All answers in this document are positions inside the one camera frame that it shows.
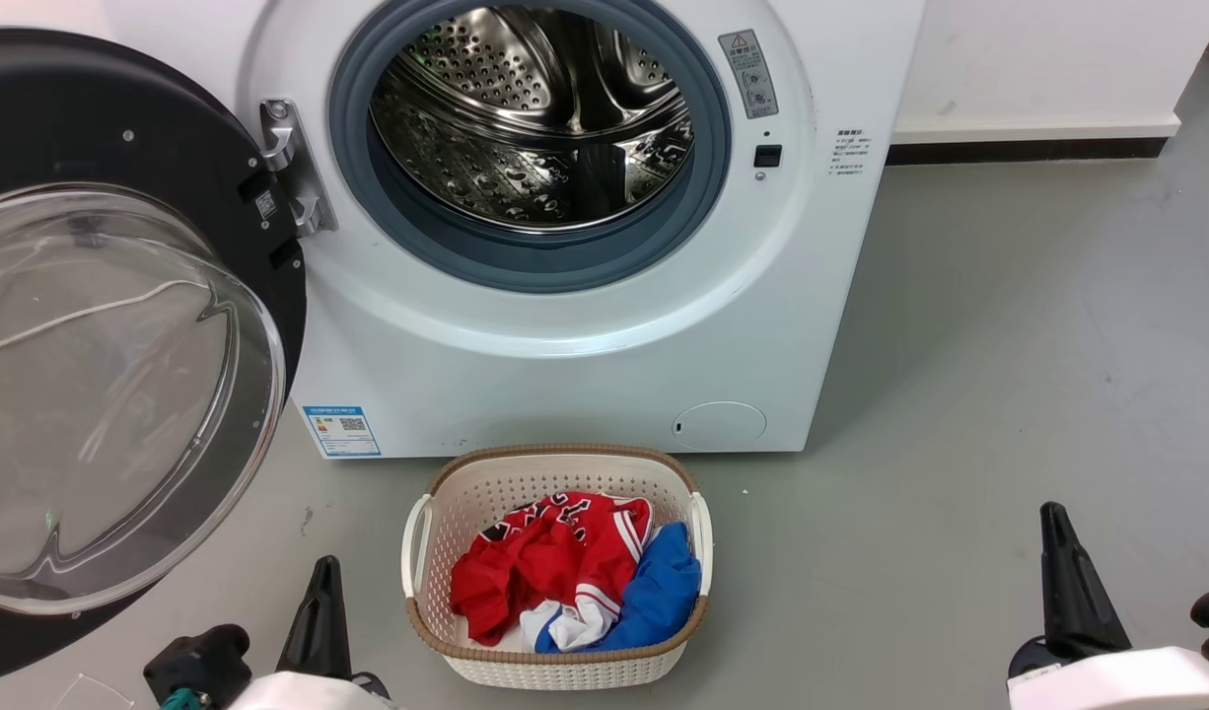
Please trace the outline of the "red jersey garment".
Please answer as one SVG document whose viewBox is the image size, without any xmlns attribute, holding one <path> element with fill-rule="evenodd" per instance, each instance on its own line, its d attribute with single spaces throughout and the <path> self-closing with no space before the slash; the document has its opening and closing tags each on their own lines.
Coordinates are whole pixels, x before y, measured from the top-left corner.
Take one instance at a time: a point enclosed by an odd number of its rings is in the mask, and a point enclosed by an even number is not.
<svg viewBox="0 0 1209 710">
<path fill-rule="evenodd" d="M 542 496 L 474 537 L 452 568 L 451 611 L 486 647 L 532 614 L 530 642 L 546 633 L 555 651 L 586 650 L 621 619 L 650 533 L 653 504 L 642 496 Z"/>
</svg>

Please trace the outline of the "blue energy label sticker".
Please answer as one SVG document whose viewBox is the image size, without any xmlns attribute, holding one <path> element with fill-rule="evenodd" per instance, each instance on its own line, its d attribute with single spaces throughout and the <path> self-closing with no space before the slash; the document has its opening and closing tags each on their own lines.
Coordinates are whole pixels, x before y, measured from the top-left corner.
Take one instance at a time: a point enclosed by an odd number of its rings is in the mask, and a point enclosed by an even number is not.
<svg viewBox="0 0 1209 710">
<path fill-rule="evenodd" d="M 361 406 L 301 408 L 324 458 L 380 458 L 381 449 Z"/>
</svg>

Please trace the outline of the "grey warning sticker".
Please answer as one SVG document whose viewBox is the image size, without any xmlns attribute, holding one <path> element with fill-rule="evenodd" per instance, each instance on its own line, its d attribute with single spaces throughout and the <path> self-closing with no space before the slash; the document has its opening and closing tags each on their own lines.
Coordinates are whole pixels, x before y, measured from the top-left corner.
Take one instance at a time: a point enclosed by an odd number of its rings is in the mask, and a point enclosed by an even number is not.
<svg viewBox="0 0 1209 710">
<path fill-rule="evenodd" d="M 756 33 L 752 29 L 730 31 L 719 35 L 718 44 L 725 53 L 734 73 L 734 81 L 744 98 L 746 117 L 763 119 L 777 115 L 779 100 L 774 81 Z"/>
</svg>

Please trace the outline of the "white front-load washing machine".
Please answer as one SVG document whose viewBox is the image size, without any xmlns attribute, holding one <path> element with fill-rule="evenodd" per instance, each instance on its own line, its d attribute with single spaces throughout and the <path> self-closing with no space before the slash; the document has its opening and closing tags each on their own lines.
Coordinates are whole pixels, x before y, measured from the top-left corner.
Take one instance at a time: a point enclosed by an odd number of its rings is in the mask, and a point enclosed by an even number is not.
<svg viewBox="0 0 1209 710">
<path fill-rule="evenodd" d="M 588 441 L 693 451 L 673 440 L 673 419 L 705 402 L 765 414 L 750 451 L 806 445 L 926 0 L 660 0 L 725 90 L 725 189 L 650 269 L 555 295 L 430 269 L 349 192 L 330 143 L 330 86 L 384 0 L 100 1 L 114 40 L 216 91 L 258 140 L 261 102 L 297 105 L 339 223 L 299 239 L 299 408 L 364 408 L 384 458 Z M 744 29 L 765 53 L 777 115 L 746 117 L 718 44 Z M 844 127 L 870 133 L 864 175 L 828 175 Z M 754 168 L 760 144 L 782 145 L 779 167 Z"/>
</svg>

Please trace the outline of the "black round glass washer door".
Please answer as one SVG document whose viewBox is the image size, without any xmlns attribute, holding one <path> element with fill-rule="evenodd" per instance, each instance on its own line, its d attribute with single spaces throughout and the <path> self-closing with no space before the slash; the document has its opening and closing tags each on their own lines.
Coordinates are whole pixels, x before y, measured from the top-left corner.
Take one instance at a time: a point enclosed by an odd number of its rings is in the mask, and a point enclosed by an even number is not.
<svg viewBox="0 0 1209 710">
<path fill-rule="evenodd" d="M 229 108 L 127 46 L 0 27 L 0 677 L 225 521 L 306 310 L 293 207 Z"/>
</svg>

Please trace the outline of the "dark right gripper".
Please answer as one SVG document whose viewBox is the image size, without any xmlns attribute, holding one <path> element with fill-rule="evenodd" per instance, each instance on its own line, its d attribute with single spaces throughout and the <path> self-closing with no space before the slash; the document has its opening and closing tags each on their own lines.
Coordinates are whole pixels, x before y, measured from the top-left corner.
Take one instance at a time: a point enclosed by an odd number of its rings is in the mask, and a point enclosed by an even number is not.
<svg viewBox="0 0 1209 710">
<path fill-rule="evenodd" d="M 1043 635 L 1029 639 L 1010 660 L 1007 679 L 1058 666 L 1063 660 L 1132 650 L 1120 616 L 1078 542 L 1066 508 L 1040 507 Z"/>
</svg>

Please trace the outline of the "silver door hinge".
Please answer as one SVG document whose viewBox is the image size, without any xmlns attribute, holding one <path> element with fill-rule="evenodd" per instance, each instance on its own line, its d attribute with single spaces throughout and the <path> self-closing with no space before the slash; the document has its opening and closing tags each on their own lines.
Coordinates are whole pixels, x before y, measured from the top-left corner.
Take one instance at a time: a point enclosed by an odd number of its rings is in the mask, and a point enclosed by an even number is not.
<svg viewBox="0 0 1209 710">
<path fill-rule="evenodd" d="M 289 99 L 265 100 L 258 109 L 258 117 L 262 158 L 285 190 L 297 237 L 308 238 L 339 229 L 297 105 Z"/>
</svg>

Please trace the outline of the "round white filter cover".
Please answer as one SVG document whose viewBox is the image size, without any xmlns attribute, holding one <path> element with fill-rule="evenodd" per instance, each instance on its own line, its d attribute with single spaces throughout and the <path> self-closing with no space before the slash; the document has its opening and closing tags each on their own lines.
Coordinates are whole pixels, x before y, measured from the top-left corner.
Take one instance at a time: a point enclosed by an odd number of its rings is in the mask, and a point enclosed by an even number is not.
<svg viewBox="0 0 1209 710">
<path fill-rule="evenodd" d="M 673 440 L 702 454 L 750 451 L 765 431 L 765 414 L 744 402 L 705 402 L 677 415 L 672 425 Z"/>
</svg>

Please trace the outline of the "blue and white garment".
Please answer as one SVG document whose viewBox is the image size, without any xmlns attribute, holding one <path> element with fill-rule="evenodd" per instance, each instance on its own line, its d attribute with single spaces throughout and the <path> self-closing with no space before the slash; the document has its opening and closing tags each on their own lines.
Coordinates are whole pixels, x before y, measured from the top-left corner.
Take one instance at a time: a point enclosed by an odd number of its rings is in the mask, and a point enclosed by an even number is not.
<svg viewBox="0 0 1209 710">
<path fill-rule="evenodd" d="M 700 581 L 702 565 L 686 523 L 669 523 L 642 553 L 617 612 L 592 601 L 579 606 L 545 601 L 520 614 L 523 651 L 563 656 L 663 643 L 690 619 Z"/>
</svg>

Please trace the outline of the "cream plastic laundry basket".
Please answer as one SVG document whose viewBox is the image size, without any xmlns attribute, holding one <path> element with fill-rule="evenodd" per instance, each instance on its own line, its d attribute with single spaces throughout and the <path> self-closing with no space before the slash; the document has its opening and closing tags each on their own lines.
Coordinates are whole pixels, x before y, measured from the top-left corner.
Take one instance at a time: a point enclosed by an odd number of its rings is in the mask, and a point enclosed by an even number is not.
<svg viewBox="0 0 1209 710">
<path fill-rule="evenodd" d="M 520 625 L 493 647 L 470 641 L 465 620 L 450 607 L 453 566 L 492 523 L 556 491 L 649 500 L 650 539 L 669 523 L 686 523 L 702 581 L 690 619 L 673 637 L 637 650 L 563 656 L 525 652 Z M 412 629 L 463 679 L 510 689 L 614 689 L 653 683 L 671 673 L 702 624 L 713 562 L 707 500 L 671 456 L 602 445 L 498 448 L 455 458 L 420 496 L 403 529 L 401 583 Z"/>
</svg>

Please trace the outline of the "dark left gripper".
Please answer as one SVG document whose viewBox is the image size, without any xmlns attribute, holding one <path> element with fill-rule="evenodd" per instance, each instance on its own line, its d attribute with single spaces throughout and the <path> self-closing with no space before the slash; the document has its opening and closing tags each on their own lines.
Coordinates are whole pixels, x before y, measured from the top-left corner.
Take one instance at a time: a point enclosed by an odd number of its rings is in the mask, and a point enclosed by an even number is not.
<svg viewBox="0 0 1209 710">
<path fill-rule="evenodd" d="M 352 662 L 339 558 L 318 558 L 303 600 L 293 617 L 276 673 L 349 679 Z M 377 675 L 357 673 L 351 681 L 381 700 L 391 700 Z"/>
</svg>

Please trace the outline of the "small black text sticker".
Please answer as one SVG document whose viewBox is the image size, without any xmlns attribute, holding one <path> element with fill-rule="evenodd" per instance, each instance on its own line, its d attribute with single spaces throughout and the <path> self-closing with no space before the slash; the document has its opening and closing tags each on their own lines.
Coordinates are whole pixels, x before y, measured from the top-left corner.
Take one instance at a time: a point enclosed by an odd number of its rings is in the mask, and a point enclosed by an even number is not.
<svg viewBox="0 0 1209 710">
<path fill-rule="evenodd" d="M 861 127 L 837 129 L 828 158 L 828 175 L 835 178 L 864 175 L 872 148 L 874 148 L 872 143 L 874 139 L 870 138 L 869 131 L 861 129 Z"/>
</svg>

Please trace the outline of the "steel perforated washer drum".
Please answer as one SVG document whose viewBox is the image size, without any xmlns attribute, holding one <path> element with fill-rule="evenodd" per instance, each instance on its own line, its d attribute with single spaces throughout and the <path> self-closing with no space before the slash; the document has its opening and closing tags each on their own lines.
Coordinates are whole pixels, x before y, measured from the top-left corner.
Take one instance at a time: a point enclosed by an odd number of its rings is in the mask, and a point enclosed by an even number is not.
<svg viewBox="0 0 1209 710">
<path fill-rule="evenodd" d="M 695 140 L 669 68 L 618 29 L 550 6 L 436 21 L 384 68 L 370 114 L 403 174 L 520 233 L 617 221 L 672 187 Z"/>
</svg>

